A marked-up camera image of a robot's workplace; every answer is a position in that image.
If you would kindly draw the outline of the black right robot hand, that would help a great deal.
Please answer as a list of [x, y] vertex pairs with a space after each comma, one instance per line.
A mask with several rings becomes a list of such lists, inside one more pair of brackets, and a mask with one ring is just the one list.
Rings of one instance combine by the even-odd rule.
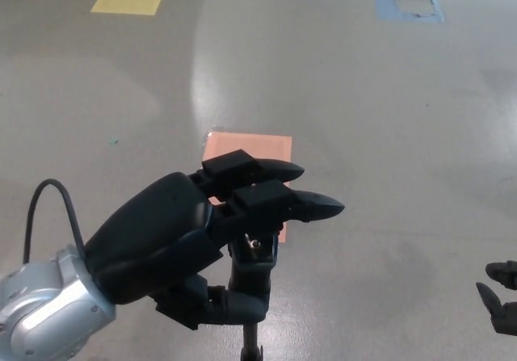
[[[516, 290], [516, 261], [492, 262], [485, 266], [486, 274], [508, 290]], [[497, 334], [516, 336], [516, 302], [503, 304], [496, 293], [487, 285], [477, 282], [481, 301], [490, 314], [490, 320]]]

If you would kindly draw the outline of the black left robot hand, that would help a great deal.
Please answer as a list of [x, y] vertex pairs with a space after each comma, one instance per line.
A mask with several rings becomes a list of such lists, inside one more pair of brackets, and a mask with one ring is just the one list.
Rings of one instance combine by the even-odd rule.
[[284, 224], [344, 209], [329, 196], [289, 188], [302, 173], [297, 164], [239, 149], [194, 174], [168, 174], [99, 228], [86, 243], [86, 267], [113, 304], [150, 297], [191, 330], [259, 323]]

